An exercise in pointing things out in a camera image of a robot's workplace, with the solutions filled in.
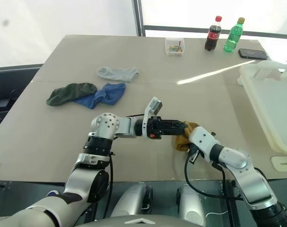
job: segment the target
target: beige table surface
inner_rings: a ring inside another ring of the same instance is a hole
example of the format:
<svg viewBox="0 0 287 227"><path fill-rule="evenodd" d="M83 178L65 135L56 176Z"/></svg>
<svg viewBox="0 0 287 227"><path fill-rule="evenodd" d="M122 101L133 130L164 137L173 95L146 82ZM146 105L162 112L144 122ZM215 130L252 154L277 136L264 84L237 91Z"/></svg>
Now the beige table surface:
<svg viewBox="0 0 287 227"><path fill-rule="evenodd" d="M197 122L231 148L251 153L254 165L268 178L287 178L274 170L271 150L243 87L237 85L239 68L177 85L181 79L230 67L245 61L238 53L213 52L204 39L185 39L182 57L165 55L164 38L68 35L38 71L0 125L0 180L64 182L76 161L92 119L104 112L118 116L141 114L156 96L163 102L163 119ZM263 50L257 41L241 40L237 48ZM71 82L107 81L96 76L102 66L136 66L140 75L127 84L115 106L99 104L90 110L76 103L58 107L45 104L50 93ZM185 153L173 148L174 138L117 139L113 142L115 181L184 180ZM199 158L189 165L192 179L221 179L221 173Z"/></svg>

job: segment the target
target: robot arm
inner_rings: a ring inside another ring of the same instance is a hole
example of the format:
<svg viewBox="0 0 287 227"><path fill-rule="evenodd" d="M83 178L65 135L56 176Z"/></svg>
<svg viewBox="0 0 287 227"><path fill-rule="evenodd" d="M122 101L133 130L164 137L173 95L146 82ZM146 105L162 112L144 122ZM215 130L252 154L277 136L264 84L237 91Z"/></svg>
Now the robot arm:
<svg viewBox="0 0 287 227"><path fill-rule="evenodd" d="M49 196L0 220L0 227L71 227L79 216L106 193L109 175L104 170L110 162L115 137L160 139L161 135L179 135L186 124L156 117L162 103L154 97L145 109L144 116L118 117L103 113L91 122L92 131L79 154L60 195Z"/></svg>
<svg viewBox="0 0 287 227"><path fill-rule="evenodd" d="M267 180L257 172L251 156L220 145L203 127L197 127L189 136L194 149L204 154L207 162L213 161L227 168L259 227L287 227L285 210Z"/></svg>

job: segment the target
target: black phone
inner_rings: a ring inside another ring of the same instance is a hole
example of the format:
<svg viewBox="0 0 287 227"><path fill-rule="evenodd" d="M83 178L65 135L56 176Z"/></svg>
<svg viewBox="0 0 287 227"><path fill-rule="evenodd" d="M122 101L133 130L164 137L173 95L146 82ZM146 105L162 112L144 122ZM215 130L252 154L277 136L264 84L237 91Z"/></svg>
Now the black phone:
<svg viewBox="0 0 287 227"><path fill-rule="evenodd" d="M260 59L260 60L267 59L267 55L264 51L239 49L239 55L241 58L251 58L251 59Z"/></svg>

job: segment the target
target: green bottle cap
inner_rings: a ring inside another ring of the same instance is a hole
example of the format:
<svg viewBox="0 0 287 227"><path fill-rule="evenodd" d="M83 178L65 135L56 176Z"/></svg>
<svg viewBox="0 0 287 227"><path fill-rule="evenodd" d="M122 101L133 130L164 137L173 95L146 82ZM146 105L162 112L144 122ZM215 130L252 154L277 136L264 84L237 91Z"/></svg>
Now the green bottle cap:
<svg viewBox="0 0 287 227"><path fill-rule="evenodd" d="M238 19L238 22L237 22L237 23L239 23L239 24L243 24L243 23L244 23L244 21L245 21L245 18L243 18L243 17L239 17L239 19Z"/></svg>

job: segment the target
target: white plastic bin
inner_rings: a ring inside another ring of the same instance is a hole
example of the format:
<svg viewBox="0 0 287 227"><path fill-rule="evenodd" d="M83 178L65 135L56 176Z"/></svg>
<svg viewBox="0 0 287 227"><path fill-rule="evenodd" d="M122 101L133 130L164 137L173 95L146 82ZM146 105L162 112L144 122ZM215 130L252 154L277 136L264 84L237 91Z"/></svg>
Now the white plastic bin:
<svg viewBox="0 0 287 227"><path fill-rule="evenodd" d="M173 51L172 47L180 47L180 52ZM185 50L183 38L165 38L165 52L167 56L182 56Z"/></svg>
<svg viewBox="0 0 287 227"><path fill-rule="evenodd" d="M240 73L241 83L271 148L287 154L287 65L261 61L243 65ZM275 169L287 171L286 158L273 157Z"/></svg>

